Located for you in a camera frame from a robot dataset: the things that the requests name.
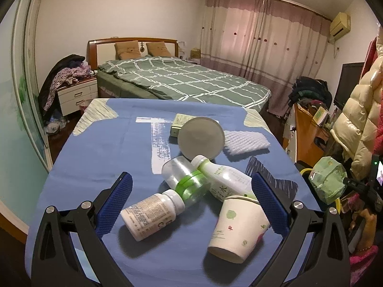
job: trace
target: green plastic bag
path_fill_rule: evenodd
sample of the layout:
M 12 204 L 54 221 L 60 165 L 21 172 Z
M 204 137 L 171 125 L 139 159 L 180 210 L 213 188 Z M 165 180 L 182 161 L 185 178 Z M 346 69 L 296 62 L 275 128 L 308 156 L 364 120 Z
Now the green plastic bag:
M 342 195 L 346 186 L 343 179 L 347 177 L 343 165 L 330 156 L 325 156 L 315 164 L 310 173 L 309 180 L 318 197 L 330 205 Z

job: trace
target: blue tablecloth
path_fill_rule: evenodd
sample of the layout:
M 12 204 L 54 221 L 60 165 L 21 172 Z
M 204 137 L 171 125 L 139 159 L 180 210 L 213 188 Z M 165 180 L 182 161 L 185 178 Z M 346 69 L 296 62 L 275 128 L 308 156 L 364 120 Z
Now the blue tablecloth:
M 84 200 L 95 199 L 123 171 L 133 177 L 133 191 L 125 207 L 168 189 L 162 183 L 162 176 L 152 171 L 152 125 L 136 122 L 137 117 L 172 121 L 176 113 L 207 116 L 219 121 L 224 130 L 264 134 L 271 146 L 252 155 L 274 178 L 295 181 L 299 187 L 296 199 L 310 209 L 319 210 L 305 181 L 276 138 L 263 128 L 246 127 L 246 111 L 240 107 L 144 99 L 110 99 L 107 106 L 118 117 L 96 121 L 79 135 L 72 134 L 47 178 L 26 243 L 25 262 L 29 274 L 36 233 L 47 206 L 55 205 L 59 210 L 74 209 Z M 166 133 L 166 141 L 170 125 L 162 124 L 163 130 L 160 131 Z M 177 144 L 170 143 L 169 147 L 172 158 L 180 154 Z M 249 157 L 233 158 L 222 152 L 215 162 L 244 172 Z M 197 206 L 178 216 L 175 222 L 141 242 L 133 239 L 119 217 L 111 233 L 103 237 L 103 242 L 135 287 L 249 286 L 269 261 L 282 237 L 270 228 L 242 265 L 208 254 L 206 248 L 221 204 L 207 195 Z M 308 235 L 288 279 L 296 276 L 310 239 Z M 81 249 L 78 240 L 75 246 Z

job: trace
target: headboard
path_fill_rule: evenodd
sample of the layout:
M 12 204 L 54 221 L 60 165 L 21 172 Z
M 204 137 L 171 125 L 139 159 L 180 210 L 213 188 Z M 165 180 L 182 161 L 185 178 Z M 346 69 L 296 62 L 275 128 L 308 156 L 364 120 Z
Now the headboard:
M 114 44 L 116 42 L 127 41 L 138 41 L 141 54 L 147 53 L 147 49 L 145 46 L 146 42 L 165 42 L 165 45 L 168 48 L 169 52 L 172 55 L 178 57 L 177 40 L 155 38 L 109 38 L 91 40 L 88 42 L 88 59 L 91 69 L 96 70 L 100 64 L 109 60 L 116 59 L 116 50 L 114 48 Z

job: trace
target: air conditioner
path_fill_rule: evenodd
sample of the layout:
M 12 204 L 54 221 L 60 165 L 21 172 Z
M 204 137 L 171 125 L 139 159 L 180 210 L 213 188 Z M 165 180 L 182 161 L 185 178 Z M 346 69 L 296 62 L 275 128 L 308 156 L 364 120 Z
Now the air conditioner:
M 330 24 L 329 43 L 334 44 L 336 40 L 349 33 L 351 30 L 351 18 L 346 13 L 339 13 Z

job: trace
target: white plastic bottle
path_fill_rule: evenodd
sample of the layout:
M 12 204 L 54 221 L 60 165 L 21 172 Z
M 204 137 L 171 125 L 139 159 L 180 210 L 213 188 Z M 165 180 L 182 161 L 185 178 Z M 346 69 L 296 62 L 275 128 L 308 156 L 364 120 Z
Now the white plastic bottle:
M 173 222 L 184 210 L 182 198 L 167 190 L 123 209 L 121 216 L 135 240 L 140 241 Z
M 251 177 L 230 166 L 212 163 L 203 155 L 197 155 L 191 164 L 210 181 L 210 192 L 221 202 L 228 196 L 242 195 L 256 199 L 251 189 Z

